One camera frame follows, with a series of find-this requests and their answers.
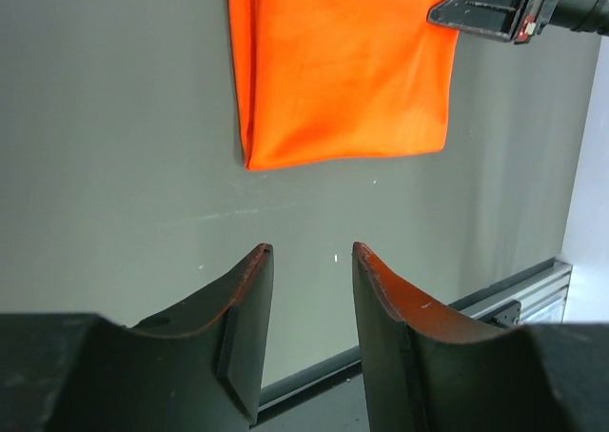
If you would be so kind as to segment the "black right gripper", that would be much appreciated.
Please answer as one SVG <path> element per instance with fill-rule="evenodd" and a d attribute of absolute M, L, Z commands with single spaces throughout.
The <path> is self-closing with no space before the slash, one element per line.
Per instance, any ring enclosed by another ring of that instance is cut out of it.
<path fill-rule="evenodd" d="M 547 25 L 608 35 L 608 0 L 442 0 L 429 23 L 496 41 L 526 44 Z"/>

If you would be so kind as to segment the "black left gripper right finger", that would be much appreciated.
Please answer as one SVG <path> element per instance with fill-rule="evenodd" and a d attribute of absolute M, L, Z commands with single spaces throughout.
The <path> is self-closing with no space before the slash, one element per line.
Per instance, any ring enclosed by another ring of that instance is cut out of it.
<path fill-rule="evenodd" d="M 352 252 L 373 431 L 604 431 L 606 324 L 501 328 L 469 318 Z"/>

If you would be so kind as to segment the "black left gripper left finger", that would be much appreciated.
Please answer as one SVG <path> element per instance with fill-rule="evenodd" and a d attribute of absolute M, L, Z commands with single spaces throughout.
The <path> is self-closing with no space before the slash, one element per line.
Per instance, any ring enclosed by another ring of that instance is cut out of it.
<path fill-rule="evenodd" d="M 246 431 L 257 420 L 273 289 L 261 244 L 133 327 L 90 313 L 1 318 L 5 431 Z"/>

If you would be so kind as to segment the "orange t shirt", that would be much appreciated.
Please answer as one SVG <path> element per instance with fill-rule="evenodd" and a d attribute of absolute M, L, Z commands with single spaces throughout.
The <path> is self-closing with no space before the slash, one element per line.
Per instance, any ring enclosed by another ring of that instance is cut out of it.
<path fill-rule="evenodd" d="M 458 33 L 442 0 L 227 0 L 245 167 L 443 149 Z"/>

